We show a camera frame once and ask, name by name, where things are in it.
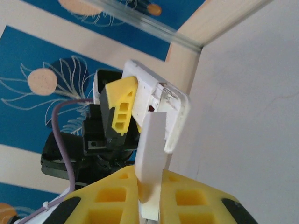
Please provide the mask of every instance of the wire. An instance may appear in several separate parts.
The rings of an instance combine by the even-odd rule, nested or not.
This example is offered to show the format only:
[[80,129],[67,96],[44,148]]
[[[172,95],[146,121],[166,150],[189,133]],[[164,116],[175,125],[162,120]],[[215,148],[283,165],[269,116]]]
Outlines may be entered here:
[[19,221],[18,224],[25,224],[27,221],[29,221],[32,218],[34,218],[35,216],[39,215],[43,211],[46,211],[47,209],[50,209],[51,207],[61,203],[69,193],[71,193],[75,190],[75,183],[76,183],[75,174],[74,174],[73,166],[71,164],[71,160],[69,158],[69,155],[67,154],[67,151],[66,151],[66,148],[65,148],[65,145],[64,145],[64,141],[63,141],[62,136],[60,134],[60,130],[59,130],[59,126],[58,126],[58,113],[59,113],[59,110],[64,106],[67,106],[67,105],[70,105],[70,104],[76,104],[76,103],[83,103],[83,102],[93,102],[93,99],[75,99],[75,100],[64,101],[64,102],[58,104],[52,112],[53,133],[54,133],[54,137],[55,137],[58,149],[59,149],[60,154],[62,156],[62,159],[65,163],[65,168],[66,168],[69,180],[70,180],[70,189],[69,189],[69,191],[64,196],[50,202],[47,205],[47,207],[41,207],[40,209],[36,210],[32,214],[26,216],[21,221]]

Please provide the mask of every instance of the hole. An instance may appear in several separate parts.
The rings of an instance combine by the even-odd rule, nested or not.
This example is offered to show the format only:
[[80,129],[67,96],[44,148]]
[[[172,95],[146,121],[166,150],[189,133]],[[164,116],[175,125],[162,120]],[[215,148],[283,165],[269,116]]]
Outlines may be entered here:
[[169,176],[169,181],[171,182],[179,182],[179,179],[174,176]]
[[128,179],[128,178],[129,178],[129,176],[126,173],[124,173],[120,176],[120,179]]
[[204,195],[198,190],[177,190],[178,206],[207,205]]
[[153,112],[153,111],[155,111],[155,108],[153,106],[149,106],[149,111]]
[[214,215],[211,213],[181,213],[179,214],[181,224],[215,224]]
[[129,103],[121,103],[120,111],[128,111],[128,109],[129,109]]
[[98,192],[96,202],[124,202],[126,197],[125,188],[104,188]]
[[102,208],[89,210],[90,224],[119,224],[122,216],[121,208]]
[[118,120],[125,120],[125,119],[127,119],[127,115],[126,115],[126,114],[119,114],[119,115],[117,116],[117,119],[118,119]]
[[115,128],[116,129],[121,130],[121,129],[123,129],[124,126],[125,126],[125,123],[121,123],[121,122],[115,123]]

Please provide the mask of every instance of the white wall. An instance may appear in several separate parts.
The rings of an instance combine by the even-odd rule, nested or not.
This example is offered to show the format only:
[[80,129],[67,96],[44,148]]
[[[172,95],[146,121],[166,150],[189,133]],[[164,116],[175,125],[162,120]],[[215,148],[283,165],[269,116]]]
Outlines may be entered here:
[[191,99],[177,170],[260,224],[299,223],[299,2],[275,0],[204,47]]

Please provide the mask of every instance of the yellow 3d-printed part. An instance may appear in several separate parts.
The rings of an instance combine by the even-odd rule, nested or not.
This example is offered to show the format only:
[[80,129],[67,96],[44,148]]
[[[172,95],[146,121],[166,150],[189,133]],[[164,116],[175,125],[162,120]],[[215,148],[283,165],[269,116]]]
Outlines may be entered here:
[[160,224],[236,224],[222,203],[233,196],[168,170],[163,172]]
[[135,76],[105,86],[109,109],[115,108],[111,127],[121,136],[128,132],[137,88],[138,80]]
[[69,194],[81,201],[65,224],[139,224],[138,187],[133,166]]

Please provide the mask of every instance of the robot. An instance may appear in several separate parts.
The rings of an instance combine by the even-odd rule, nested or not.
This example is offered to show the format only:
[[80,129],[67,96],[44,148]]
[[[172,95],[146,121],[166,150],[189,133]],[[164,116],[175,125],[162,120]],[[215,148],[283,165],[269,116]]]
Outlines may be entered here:
[[[59,132],[58,105],[42,171],[70,180],[59,197],[9,224],[257,224],[225,192],[168,170],[190,110],[186,94],[138,61],[99,70],[83,136]],[[129,161],[136,151],[135,161]]]

